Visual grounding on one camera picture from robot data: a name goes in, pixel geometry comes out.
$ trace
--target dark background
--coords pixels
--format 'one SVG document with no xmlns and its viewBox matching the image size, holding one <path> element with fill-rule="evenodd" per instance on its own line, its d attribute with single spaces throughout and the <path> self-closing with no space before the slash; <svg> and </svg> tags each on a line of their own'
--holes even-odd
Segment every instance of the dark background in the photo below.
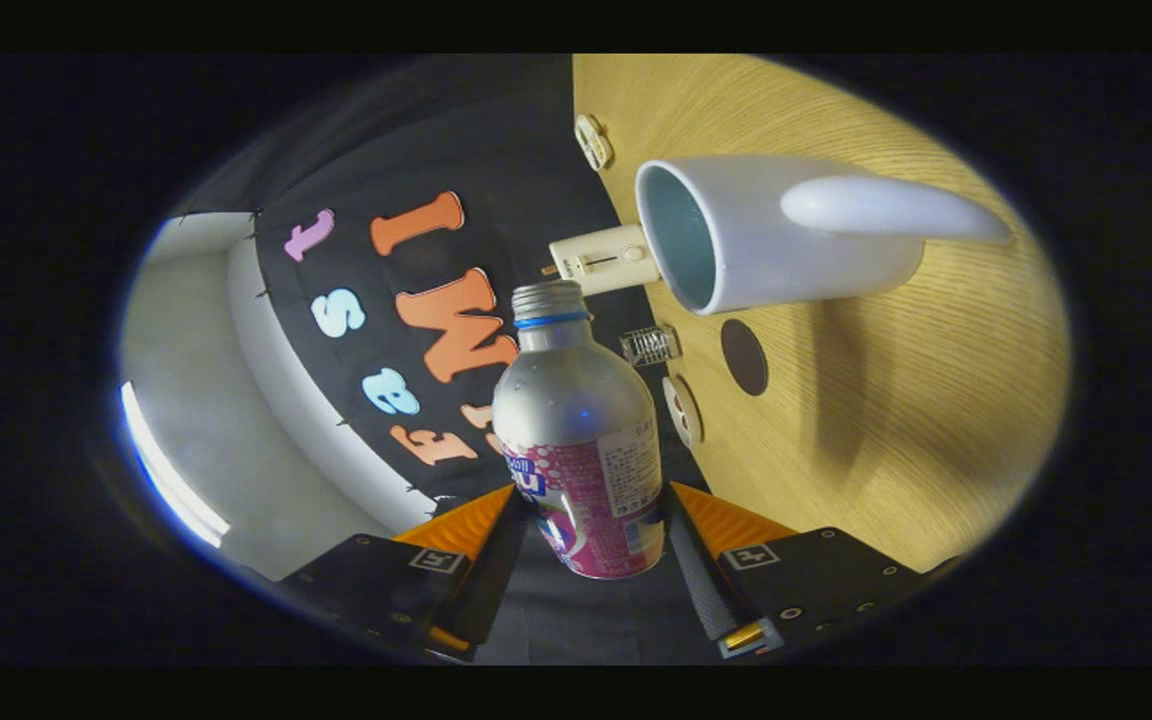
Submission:
<svg viewBox="0 0 1152 720">
<path fill-rule="evenodd" d="M 812 660 L 1152 664 L 1152 55 L 793 61 L 927 127 L 1017 200 L 1078 333 L 1070 419 L 1024 509 Z M 126 482 L 116 399 L 94 387 L 132 238 L 297 103 L 394 63 L 0 56 L 0 664 L 376 659 L 182 551 Z"/>
</svg>

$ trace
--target white wall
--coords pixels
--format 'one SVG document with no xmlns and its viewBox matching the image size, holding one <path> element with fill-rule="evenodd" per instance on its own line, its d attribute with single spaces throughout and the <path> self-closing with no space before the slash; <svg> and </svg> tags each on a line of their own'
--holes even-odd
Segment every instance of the white wall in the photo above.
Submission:
<svg viewBox="0 0 1152 720">
<path fill-rule="evenodd" d="M 264 290 L 256 241 L 241 240 L 229 251 L 229 300 L 238 342 L 270 409 L 317 468 L 393 533 L 424 523 L 435 502 L 407 492 L 410 483 L 402 475 L 353 429 L 338 425 L 340 414 L 297 359 L 270 297 L 256 297 Z"/>
<path fill-rule="evenodd" d="M 120 350 L 157 442 L 232 525 L 220 552 L 281 579 L 353 533 L 389 530 L 324 477 L 248 369 L 230 311 L 229 256 L 215 251 L 250 232 L 244 223 L 247 232 L 225 226 L 237 229 L 229 242 L 204 233 L 211 251 L 177 243 L 143 266 Z"/>
</svg>

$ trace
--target orange letter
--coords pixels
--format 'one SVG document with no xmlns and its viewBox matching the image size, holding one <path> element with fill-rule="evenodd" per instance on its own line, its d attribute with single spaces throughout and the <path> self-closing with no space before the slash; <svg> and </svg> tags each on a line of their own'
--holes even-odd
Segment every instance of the orange letter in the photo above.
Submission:
<svg viewBox="0 0 1152 720">
<path fill-rule="evenodd" d="M 463 223 L 465 211 L 461 209 L 460 197 L 455 192 L 440 192 L 429 205 L 408 210 L 402 215 L 372 219 L 371 245 L 380 255 L 388 256 L 399 242 L 440 228 L 454 232 Z"/>
<path fill-rule="evenodd" d="M 461 415 L 464 415 L 465 419 L 470 420 L 470 424 L 476 429 L 482 430 L 487 427 L 488 423 L 492 420 L 492 406 L 462 406 Z M 485 437 L 488 445 L 492 446 L 492 450 L 497 450 L 497 455 L 503 456 L 505 450 L 500 448 L 500 438 L 495 437 L 495 433 L 487 433 Z"/>
<path fill-rule="evenodd" d="M 425 351 L 425 366 L 439 382 L 452 382 L 461 370 L 493 363 L 508 365 L 518 356 L 513 338 L 495 338 L 492 344 L 479 347 L 500 329 L 505 320 L 484 314 L 462 314 L 467 310 L 492 310 L 495 294 L 488 275 L 471 268 L 458 281 L 448 282 L 420 295 L 400 291 L 394 296 L 397 316 L 408 327 L 431 328 L 444 334 Z"/>
<path fill-rule="evenodd" d="M 475 406 L 462 406 L 461 415 L 465 416 L 467 420 L 476 429 L 485 429 L 492 420 L 492 406 L 475 407 Z"/>
<path fill-rule="evenodd" d="M 389 434 L 399 442 L 403 444 L 416 457 L 420 457 L 420 462 L 426 465 L 433 465 L 434 462 L 452 460 L 452 457 L 467 457 L 475 460 L 479 456 L 473 448 L 465 445 L 461 438 L 455 437 L 453 433 L 444 433 L 444 439 L 434 439 L 435 433 L 430 432 L 430 430 L 416 430 L 415 433 L 408 433 L 407 429 L 402 425 L 394 425 L 389 429 Z"/>
</svg>

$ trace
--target round dark hole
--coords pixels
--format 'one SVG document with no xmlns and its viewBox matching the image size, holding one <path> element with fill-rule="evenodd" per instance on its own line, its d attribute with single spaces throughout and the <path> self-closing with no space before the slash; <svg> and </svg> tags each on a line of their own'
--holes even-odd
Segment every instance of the round dark hole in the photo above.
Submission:
<svg viewBox="0 0 1152 720">
<path fill-rule="evenodd" d="M 767 356 L 749 325 L 727 320 L 722 328 L 723 358 L 740 388 L 750 395 L 761 395 L 767 389 Z"/>
</svg>

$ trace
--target black fabric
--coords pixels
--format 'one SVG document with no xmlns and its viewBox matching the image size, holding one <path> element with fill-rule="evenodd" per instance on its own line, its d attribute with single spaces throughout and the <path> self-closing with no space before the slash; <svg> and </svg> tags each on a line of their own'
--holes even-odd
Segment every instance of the black fabric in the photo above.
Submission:
<svg viewBox="0 0 1152 720">
<path fill-rule="evenodd" d="M 380 256 L 371 220 L 418 209 L 444 191 L 457 195 L 463 227 L 422 234 Z M 484 314 L 503 319 L 498 334 L 516 338 L 509 296 L 544 279 L 550 242 L 617 223 L 573 137 L 570 58 L 422 59 L 342 88 L 220 165 L 177 213 L 257 209 L 257 256 L 270 302 L 340 418 L 433 497 L 435 514 L 509 482 L 486 441 L 490 427 L 472 427 L 461 411 L 490 406 L 505 365 L 468 369 L 439 382 L 424 355 L 442 333 L 408 327 L 394 297 L 482 268 L 495 294 L 494 309 Z M 294 260 L 285 251 L 293 228 L 310 228 L 325 209 L 333 213 L 332 233 Z M 338 288 L 355 293 L 366 319 L 329 338 L 310 308 Z M 622 333 L 654 324 L 641 288 L 604 293 L 588 304 L 594 340 L 617 353 Z M 402 374 L 420 402 L 418 414 L 384 414 L 361 391 L 362 379 L 385 367 Z M 664 404 L 664 365 L 643 374 L 657 404 L 666 478 L 704 488 Z M 394 424 L 452 432 L 477 457 L 426 465 L 391 435 Z M 479 661 L 705 662 L 713 654 L 672 556 L 643 577 L 599 583 L 563 568 L 532 532 Z"/>
</svg>

